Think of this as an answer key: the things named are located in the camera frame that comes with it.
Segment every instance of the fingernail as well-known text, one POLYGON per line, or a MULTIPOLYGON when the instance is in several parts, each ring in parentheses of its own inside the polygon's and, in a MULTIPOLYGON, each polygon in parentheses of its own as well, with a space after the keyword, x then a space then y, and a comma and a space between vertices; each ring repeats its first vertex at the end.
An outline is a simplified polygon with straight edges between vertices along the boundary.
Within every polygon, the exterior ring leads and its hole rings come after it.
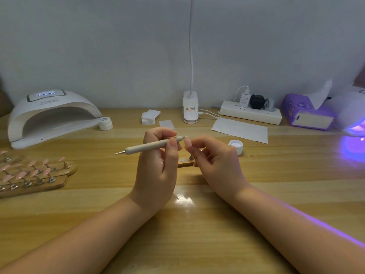
POLYGON ((174 137, 170 138, 169 145, 170 145, 171 148, 177 148, 176 138, 174 138, 174 137))
POLYGON ((189 148, 192 146, 190 138, 185 138, 185 148, 189 148))

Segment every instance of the nail art tool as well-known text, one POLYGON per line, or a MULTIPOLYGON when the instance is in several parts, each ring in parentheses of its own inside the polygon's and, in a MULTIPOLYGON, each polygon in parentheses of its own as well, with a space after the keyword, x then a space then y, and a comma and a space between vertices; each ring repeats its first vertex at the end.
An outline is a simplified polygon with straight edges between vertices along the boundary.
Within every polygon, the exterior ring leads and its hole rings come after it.
MULTIPOLYGON (((187 137, 176 137, 176 141, 180 142, 184 138, 187 138, 187 137)), ((164 147, 168 141, 169 141, 168 139, 163 139, 163 140, 159 140, 159 141, 155 141, 155 142, 150 142, 150 143, 145 143, 145 144, 141 144, 141 145, 136 145, 133 147, 128 147, 124 151, 115 153, 114 155, 119 155, 119 154, 130 155, 130 154, 134 154, 134 153, 139 153, 139 152, 155 149, 158 147, 164 147)))

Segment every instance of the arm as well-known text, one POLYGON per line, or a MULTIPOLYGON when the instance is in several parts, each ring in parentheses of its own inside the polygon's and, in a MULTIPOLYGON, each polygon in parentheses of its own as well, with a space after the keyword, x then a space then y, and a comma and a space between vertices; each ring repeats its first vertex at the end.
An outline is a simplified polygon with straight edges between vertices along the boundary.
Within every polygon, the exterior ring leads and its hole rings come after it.
POLYGON ((250 185, 233 147, 201 137, 185 148, 209 185, 300 273, 365 273, 365 244, 250 185))
MULTIPOLYGON (((176 135, 166 128, 148 130, 144 143, 176 135)), ((96 274, 125 242, 171 198, 177 175, 175 138, 166 151, 142 152, 131 193, 69 232, 6 265, 0 274, 96 274)))

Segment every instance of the hand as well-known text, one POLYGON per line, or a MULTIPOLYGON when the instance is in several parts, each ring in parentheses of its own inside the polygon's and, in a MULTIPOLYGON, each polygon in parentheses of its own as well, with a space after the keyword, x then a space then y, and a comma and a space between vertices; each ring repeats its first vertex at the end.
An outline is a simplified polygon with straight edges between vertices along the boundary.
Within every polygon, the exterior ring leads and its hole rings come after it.
POLYGON ((156 148, 140 153, 136 181, 129 194, 135 203, 153 214, 170 200, 174 192, 178 151, 182 149, 176 138, 173 138, 176 134, 163 127, 149 129, 144 134, 143 143, 170 138, 165 150, 156 148))
POLYGON ((199 166, 208 184, 228 203, 248 185, 234 147, 211 136, 202 136, 185 138, 185 149, 195 159, 195 166, 199 166))

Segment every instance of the white wall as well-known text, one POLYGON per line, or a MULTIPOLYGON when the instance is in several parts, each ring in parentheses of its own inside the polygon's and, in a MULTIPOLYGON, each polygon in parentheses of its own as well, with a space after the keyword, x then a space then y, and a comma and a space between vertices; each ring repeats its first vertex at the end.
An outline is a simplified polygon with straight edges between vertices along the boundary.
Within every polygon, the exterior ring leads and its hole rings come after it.
MULTIPOLYGON (((99 107, 177 107, 189 89, 190 0, 0 0, 0 75, 13 102, 49 88, 99 107)), ((201 106, 282 98, 365 62, 365 0, 195 0, 201 106)))

